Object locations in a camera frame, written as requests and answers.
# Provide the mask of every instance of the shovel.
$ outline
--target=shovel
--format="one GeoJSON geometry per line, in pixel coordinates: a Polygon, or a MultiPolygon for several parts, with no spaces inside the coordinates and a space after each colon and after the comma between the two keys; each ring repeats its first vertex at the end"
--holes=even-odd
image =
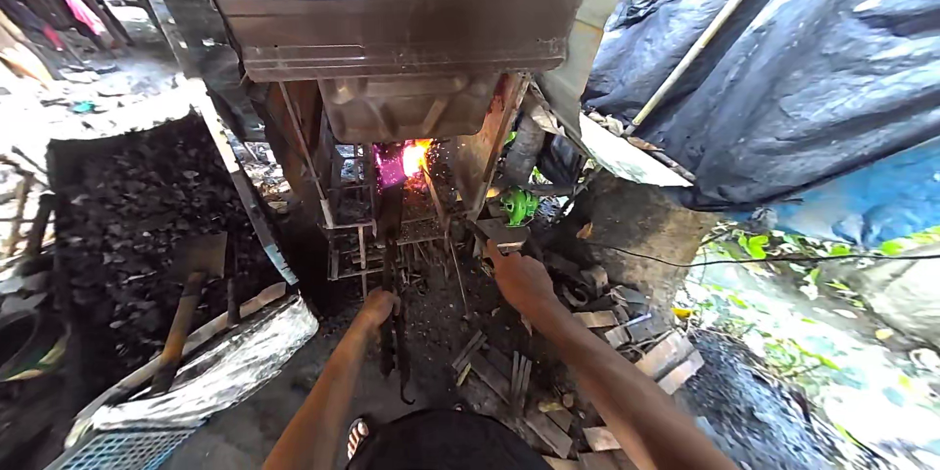
{"type": "Polygon", "coordinates": [[[202,287],[208,281],[225,275],[228,239],[228,233],[200,235],[184,240],[177,246],[170,267],[170,280],[183,284],[182,296],[166,337],[164,351],[160,354],[160,365],[153,375],[153,384],[150,386],[152,395],[162,395],[173,385],[202,287]]]}

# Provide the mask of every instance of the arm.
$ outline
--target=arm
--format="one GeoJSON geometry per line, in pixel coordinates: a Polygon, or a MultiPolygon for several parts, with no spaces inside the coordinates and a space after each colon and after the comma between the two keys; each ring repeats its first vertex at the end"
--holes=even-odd
{"type": "Polygon", "coordinates": [[[333,468],[343,421],[353,398],[366,347],[399,298],[391,292],[372,290],[349,330],[327,360],[320,378],[297,414],[271,450],[263,470],[329,470],[333,468]]]}
{"type": "Polygon", "coordinates": [[[558,348],[637,468],[737,468],[655,381],[571,316],[542,263],[519,254],[502,256],[491,241],[487,250],[503,297],[558,348]]]}

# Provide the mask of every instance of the black cable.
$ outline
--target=black cable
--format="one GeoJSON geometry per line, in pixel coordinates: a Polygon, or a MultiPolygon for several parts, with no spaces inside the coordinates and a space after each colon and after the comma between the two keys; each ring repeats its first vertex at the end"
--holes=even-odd
{"type": "Polygon", "coordinates": [[[845,256],[826,256],[826,257],[823,257],[823,258],[763,258],[763,259],[741,259],[741,260],[736,260],[736,259],[723,259],[723,260],[718,260],[718,261],[707,261],[707,262],[700,262],[700,263],[695,263],[695,264],[677,264],[677,263],[674,263],[674,262],[669,262],[669,261],[667,261],[667,260],[665,260],[665,259],[655,258],[655,257],[653,257],[653,256],[644,256],[643,254],[637,254],[637,253],[631,252],[631,251],[629,251],[629,250],[624,250],[623,248],[617,248],[617,246],[611,246],[611,245],[609,245],[609,244],[603,244],[603,243],[601,243],[601,242],[591,242],[590,240],[585,240],[585,242],[586,242],[587,244],[591,244],[591,245],[593,245],[593,246],[601,246],[602,248],[607,248],[608,250],[616,250],[616,251],[618,251],[618,252],[622,252],[622,253],[627,254],[627,255],[629,255],[629,256],[633,256],[633,257],[635,257],[635,258],[649,259],[649,260],[653,260],[653,261],[656,261],[656,262],[661,262],[661,263],[663,263],[663,264],[667,264],[667,265],[669,265],[669,266],[674,266],[674,267],[676,267],[676,268],[696,268],[696,267],[699,267],[699,266],[708,266],[708,265],[710,265],[710,264],[733,264],[733,263],[774,262],[774,261],[783,261],[783,262],[813,261],[813,262],[819,262],[819,261],[834,261],[834,260],[840,260],[840,259],[882,259],[882,260],[899,260],[899,261],[919,261],[919,260],[925,260],[925,259],[940,259],[940,255],[935,255],[935,254],[934,254],[934,255],[929,255],[929,256],[909,256],[909,257],[863,256],[863,255],[860,255],[860,254],[848,254],[848,255],[845,255],[845,256]]]}

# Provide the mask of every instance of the flip-flop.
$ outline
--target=flip-flop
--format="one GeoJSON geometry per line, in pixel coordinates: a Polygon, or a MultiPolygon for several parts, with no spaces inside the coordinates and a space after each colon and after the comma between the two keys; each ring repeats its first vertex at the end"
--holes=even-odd
{"type": "Polygon", "coordinates": [[[362,441],[369,437],[369,434],[369,424],[366,423],[366,417],[360,416],[350,424],[350,428],[346,432],[346,456],[350,460],[352,460],[356,450],[359,449],[362,441]]]}

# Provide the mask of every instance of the coal pile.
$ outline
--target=coal pile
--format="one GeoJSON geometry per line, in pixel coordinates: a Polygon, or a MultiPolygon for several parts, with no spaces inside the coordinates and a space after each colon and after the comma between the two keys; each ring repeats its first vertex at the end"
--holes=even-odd
{"type": "MultiPolygon", "coordinates": [[[[57,281],[71,295],[89,389],[163,348],[182,292],[168,270],[188,236],[229,232],[243,302],[280,281],[201,119],[91,141],[54,141],[57,281]]],[[[203,290],[193,329],[226,311],[226,281],[203,290]]]]}

